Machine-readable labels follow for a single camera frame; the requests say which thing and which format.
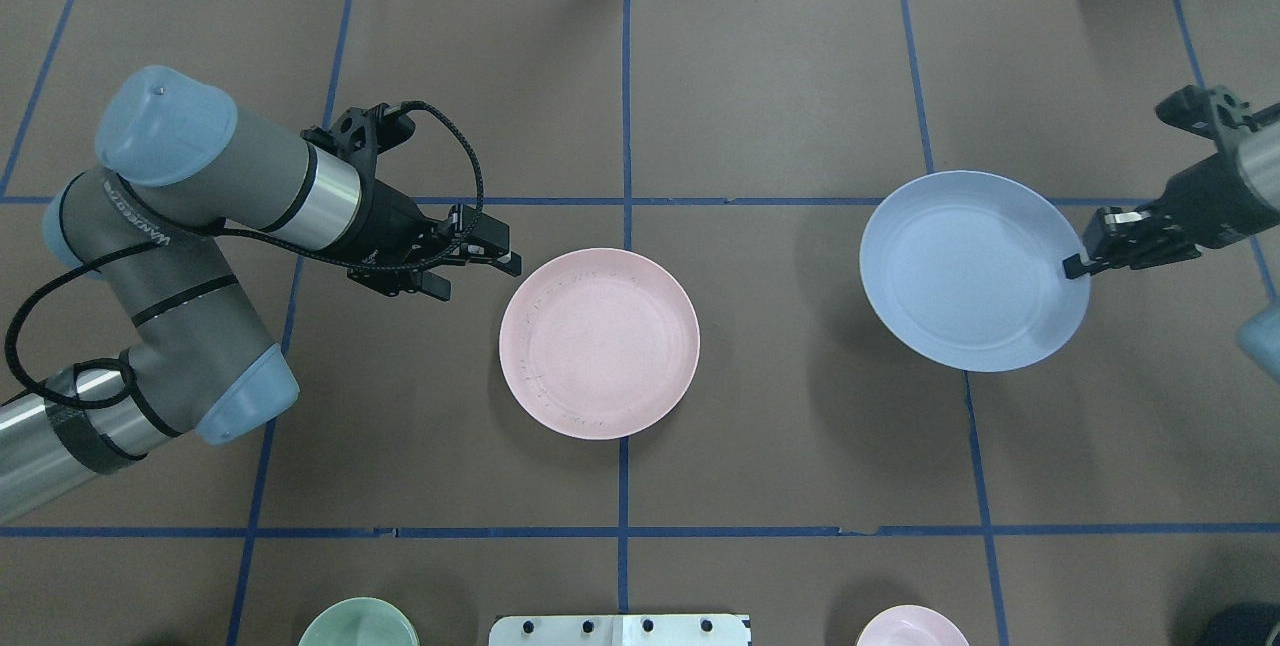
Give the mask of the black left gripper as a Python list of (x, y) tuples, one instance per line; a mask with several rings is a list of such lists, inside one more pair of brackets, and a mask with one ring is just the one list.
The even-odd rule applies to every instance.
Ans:
[(378, 182), (372, 207), (346, 244), (346, 276), (381, 295), (430, 295), (451, 301), (452, 283), (433, 272), (444, 266), (489, 266), (511, 278), (524, 272), (509, 246), (509, 226), (470, 203), (447, 217), (428, 217), (402, 192)]

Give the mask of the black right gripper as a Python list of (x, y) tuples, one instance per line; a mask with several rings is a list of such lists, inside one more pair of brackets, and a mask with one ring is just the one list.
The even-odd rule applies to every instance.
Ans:
[(1085, 226), (1087, 258), (1062, 258), (1066, 280), (1110, 269), (1153, 269), (1201, 257), (1271, 226), (1271, 198), (1234, 159), (1204, 159), (1171, 177), (1164, 194), (1135, 209), (1101, 207)]

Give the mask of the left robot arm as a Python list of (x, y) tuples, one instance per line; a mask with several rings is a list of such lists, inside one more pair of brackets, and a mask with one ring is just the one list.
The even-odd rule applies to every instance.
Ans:
[[(472, 169), (471, 203), (429, 217), (376, 177), (378, 159), (435, 118)], [(344, 269), (380, 295), (451, 298), (436, 269), (480, 264), (517, 276), (509, 226), (484, 210), (470, 141), (434, 105), (349, 107), (292, 132), (219, 87), (151, 64), (113, 96), (95, 136), (97, 162), (47, 205), (42, 232), (67, 272), (28, 295), (3, 340), (22, 390), (3, 406), (3, 522), (142, 462), (186, 432), (228, 444), (300, 397), (282, 342), (268, 331), (218, 246), (264, 242)], [(138, 335), (118, 356), (37, 380), (18, 345), (37, 304), (78, 278), (105, 281)]]

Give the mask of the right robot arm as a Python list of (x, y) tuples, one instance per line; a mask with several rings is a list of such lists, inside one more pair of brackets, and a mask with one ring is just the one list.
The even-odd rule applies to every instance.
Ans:
[(1277, 105), (1253, 109), (1226, 87), (1188, 86), (1157, 104), (1156, 116), (1213, 145), (1210, 157), (1178, 171), (1162, 194), (1138, 207), (1101, 207), (1082, 235), (1083, 255), (1061, 264), (1069, 280), (1112, 269), (1155, 269), (1198, 258), (1203, 249), (1248, 242), (1268, 304), (1236, 330), (1236, 345), (1276, 381), (1277, 267), (1257, 237), (1279, 223)]

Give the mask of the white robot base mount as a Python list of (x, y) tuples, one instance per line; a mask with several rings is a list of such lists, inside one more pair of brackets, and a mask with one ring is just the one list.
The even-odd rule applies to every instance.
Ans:
[(502, 617), (489, 645), (751, 645), (750, 618), (728, 613)]

